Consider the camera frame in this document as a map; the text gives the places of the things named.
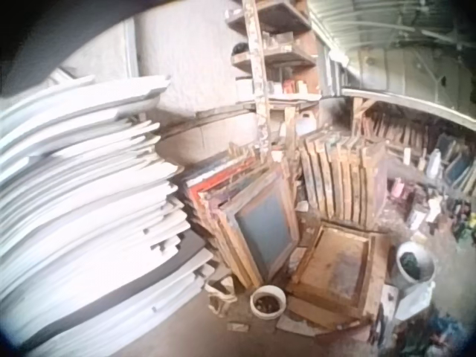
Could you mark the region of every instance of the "debris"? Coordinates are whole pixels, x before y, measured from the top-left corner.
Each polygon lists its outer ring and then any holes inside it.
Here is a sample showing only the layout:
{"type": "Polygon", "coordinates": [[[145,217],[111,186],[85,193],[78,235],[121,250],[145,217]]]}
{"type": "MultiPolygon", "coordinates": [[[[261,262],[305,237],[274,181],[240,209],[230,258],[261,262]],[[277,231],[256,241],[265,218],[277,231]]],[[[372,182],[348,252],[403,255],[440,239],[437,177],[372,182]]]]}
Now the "debris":
{"type": "Polygon", "coordinates": [[[315,337],[328,332],[326,329],[310,326],[306,320],[295,321],[286,314],[281,315],[280,319],[277,321],[276,328],[282,331],[297,333],[298,335],[309,337],[315,337]]]}
{"type": "Polygon", "coordinates": [[[231,276],[206,283],[205,291],[208,292],[208,308],[221,318],[226,316],[230,305],[238,301],[231,276]]]}
{"type": "Polygon", "coordinates": [[[403,270],[413,279],[419,280],[421,278],[421,271],[415,254],[407,251],[400,257],[400,263],[402,264],[403,270]]]}
{"type": "Polygon", "coordinates": [[[250,330],[250,325],[242,324],[240,322],[228,322],[226,326],[228,331],[233,332],[248,332],[250,330]]]}
{"type": "Polygon", "coordinates": [[[297,203],[295,210],[297,212],[307,212],[309,211],[309,202],[307,201],[300,201],[297,203]]]}
{"type": "Polygon", "coordinates": [[[258,298],[254,305],[256,306],[259,312],[263,314],[272,314],[280,309],[279,301],[271,295],[266,295],[258,298]]]}

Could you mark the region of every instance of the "bottle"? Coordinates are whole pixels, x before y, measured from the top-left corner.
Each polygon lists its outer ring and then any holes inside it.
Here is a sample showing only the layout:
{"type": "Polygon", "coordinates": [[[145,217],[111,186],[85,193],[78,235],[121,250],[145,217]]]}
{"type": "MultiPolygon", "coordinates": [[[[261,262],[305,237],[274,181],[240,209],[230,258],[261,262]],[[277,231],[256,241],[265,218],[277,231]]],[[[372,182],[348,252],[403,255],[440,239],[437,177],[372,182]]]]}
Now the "bottle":
{"type": "Polygon", "coordinates": [[[429,179],[434,179],[438,175],[441,163],[441,152],[438,149],[433,150],[428,160],[428,166],[426,167],[426,176],[429,179]]]}

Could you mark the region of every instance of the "plastic container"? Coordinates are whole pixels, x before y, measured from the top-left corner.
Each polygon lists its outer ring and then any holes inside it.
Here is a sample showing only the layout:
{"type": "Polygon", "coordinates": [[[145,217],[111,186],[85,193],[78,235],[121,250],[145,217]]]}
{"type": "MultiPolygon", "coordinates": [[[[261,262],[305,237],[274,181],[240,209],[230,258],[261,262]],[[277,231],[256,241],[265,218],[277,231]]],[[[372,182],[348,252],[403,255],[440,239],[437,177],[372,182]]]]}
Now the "plastic container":
{"type": "Polygon", "coordinates": [[[392,268],[392,283],[397,288],[401,289],[404,294],[408,293],[408,289],[416,284],[432,281],[434,279],[435,268],[434,259],[431,254],[423,247],[415,242],[405,242],[401,244],[396,250],[396,261],[392,268]],[[400,258],[404,253],[413,253],[418,262],[421,276],[419,280],[413,279],[403,269],[400,263],[400,258]]]}
{"type": "Polygon", "coordinates": [[[250,307],[251,307],[251,312],[253,312],[253,314],[257,318],[260,318],[262,320],[274,320],[275,318],[279,318],[283,314],[284,310],[286,309],[286,295],[284,294],[284,291],[278,288],[277,286],[273,286],[273,285],[261,286],[250,297],[250,307]],[[273,298],[276,298],[277,302],[280,304],[279,310],[271,314],[265,314],[259,311],[256,308],[255,303],[259,298],[263,296],[272,296],[273,298]]]}
{"type": "Polygon", "coordinates": [[[433,150],[428,159],[428,166],[426,167],[426,176],[429,179],[435,179],[440,171],[441,152],[438,149],[433,150]]]}

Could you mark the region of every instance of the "dirt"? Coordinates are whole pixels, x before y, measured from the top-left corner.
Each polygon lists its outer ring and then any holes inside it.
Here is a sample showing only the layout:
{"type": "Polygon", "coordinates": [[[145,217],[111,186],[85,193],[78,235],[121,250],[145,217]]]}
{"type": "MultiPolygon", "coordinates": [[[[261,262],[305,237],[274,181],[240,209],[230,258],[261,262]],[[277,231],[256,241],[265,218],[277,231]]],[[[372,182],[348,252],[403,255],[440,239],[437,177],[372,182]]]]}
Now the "dirt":
{"type": "Polygon", "coordinates": [[[417,258],[415,254],[406,252],[400,257],[400,264],[402,264],[403,270],[410,275],[413,279],[419,280],[421,278],[421,271],[418,266],[417,258]]]}
{"type": "Polygon", "coordinates": [[[257,310],[263,314],[272,314],[280,309],[280,303],[273,296],[262,296],[254,302],[257,310]]]}

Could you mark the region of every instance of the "wooden plank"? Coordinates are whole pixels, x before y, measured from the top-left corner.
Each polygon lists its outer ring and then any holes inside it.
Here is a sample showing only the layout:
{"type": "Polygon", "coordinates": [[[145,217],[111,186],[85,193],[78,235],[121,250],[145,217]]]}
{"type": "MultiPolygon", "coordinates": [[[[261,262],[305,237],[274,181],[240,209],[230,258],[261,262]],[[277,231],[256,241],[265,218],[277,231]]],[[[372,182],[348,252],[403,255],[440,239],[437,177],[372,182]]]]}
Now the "wooden plank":
{"type": "Polygon", "coordinates": [[[352,179],[352,221],[360,223],[361,183],[360,183],[360,143],[350,150],[350,178],[352,179]]]}
{"type": "Polygon", "coordinates": [[[342,138],[335,143],[329,143],[326,145],[327,158],[329,159],[332,171],[335,198],[335,216],[337,219],[344,219],[344,188],[342,184],[341,158],[339,156],[338,147],[341,145],[341,142],[345,140],[346,138],[342,138]]]}
{"type": "Polygon", "coordinates": [[[385,235],[373,234],[375,250],[370,270],[370,283],[367,299],[364,305],[364,316],[375,321],[379,312],[382,289],[387,276],[387,259],[390,250],[390,239],[385,235]]]}
{"type": "Polygon", "coordinates": [[[258,141],[260,143],[261,162],[271,160],[271,135],[268,101],[268,81],[261,38],[260,20],[258,19],[255,0],[243,0],[243,14],[250,54],[251,73],[253,74],[254,102],[256,104],[258,141]]]}
{"type": "Polygon", "coordinates": [[[372,229],[387,197],[387,167],[385,143],[373,144],[361,151],[367,186],[365,228],[372,229]]]}
{"type": "Polygon", "coordinates": [[[324,193],[324,180],[321,170],[321,163],[318,154],[315,151],[315,140],[316,138],[323,137],[326,134],[325,131],[320,132],[318,135],[313,135],[306,139],[307,152],[312,164],[312,173],[314,174],[314,184],[315,184],[315,197],[318,202],[318,209],[321,214],[328,216],[327,205],[326,205],[326,196],[324,193]]]}
{"type": "Polygon", "coordinates": [[[303,167],[303,175],[304,175],[304,183],[306,184],[306,193],[307,199],[309,201],[309,206],[313,210],[318,210],[318,201],[316,199],[316,192],[315,192],[315,183],[314,183],[314,175],[312,174],[312,166],[311,161],[309,160],[308,152],[304,146],[299,147],[300,153],[300,161],[303,167]]]}
{"type": "Polygon", "coordinates": [[[296,181],[295,174],[298,170],[298,163],[296,162],[296,108],[294,106],[284,109],[284,124],[286,125],[284,145],[289,164],[289,186],[293,188],[296,181]]]}
{"type": "Polygon", "coordinates": [[[367,188],[367,173],[363,167],[359,168],[360,172],[360,194],[361,194],[361,205],[360,205],[360,220],[358,221],[360,226],[366,227],[367,224],[367,207],[368,207],[368,188],[367,188]]]}
{"type": "Polygon", "coordinates": [[[295,313],[296,315],[299,315],[313,322],[314,324],[322,326],[331,331],[345,328],[345,326],[348,326],[352,322],[356,321],[355,318],[350,318],[346,315],[340,315],[335,312],[322,309],[319,306],[313,305],[307,301],[293,296],[288,298],[287,307],[289,311],[295,313]]]}
{"type": "Polygon", "coordinates": [[[347,143],[351,140],[352,139],[347,138],[338,148],[340,150],[339,156],[341,157],[345,221],[350,221],[352,219],[352,181],[350,178],[349,150],[347,148],[347,143]]]}
{"type": "Polygon", "coordinates": [[[353,121],[352,121],[352,136],[360,135],[361,132],[361,115],[359,109],[364,100],[360,97],[355,97],[353,102],[353,121]]]}
{"type": "Polygon", "coordinates": [[[332,140],[333,134],[328,134],[322,139],[318,139],[314,142],[315,151],[318,154],[319,162],[321,164],[321,172],[324,186],[324,196],[326,198],[327,217],[332,219],[335,216],[334,210],[334,189],[332,182],[332,174],[329,166],[329,159],[326,154],[325,144],[329,140],[332,140]]]}

